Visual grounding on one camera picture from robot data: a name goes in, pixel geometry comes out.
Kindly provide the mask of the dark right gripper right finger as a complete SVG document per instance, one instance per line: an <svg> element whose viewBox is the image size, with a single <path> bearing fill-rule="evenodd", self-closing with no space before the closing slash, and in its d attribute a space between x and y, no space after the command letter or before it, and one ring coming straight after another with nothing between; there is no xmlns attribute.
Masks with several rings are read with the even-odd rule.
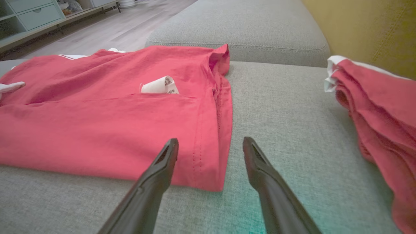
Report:
<svg viewBox="0 0 416 234"><path fill-rule="evenodd" d="M269 234L320 234L318 226L251 137L243 141L251 186L258 192Z"/></svg>

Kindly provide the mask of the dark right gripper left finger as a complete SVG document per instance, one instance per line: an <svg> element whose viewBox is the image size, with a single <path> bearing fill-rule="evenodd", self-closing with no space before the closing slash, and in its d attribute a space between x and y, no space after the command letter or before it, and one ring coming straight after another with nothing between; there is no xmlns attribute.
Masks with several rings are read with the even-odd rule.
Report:
<svg viewBox="0 0 416 234"><path fill-rule="evenodd" d="M166 142L98 233L153 233L162 196L171 185L178 150L179 142L176 138Z"/></svg>

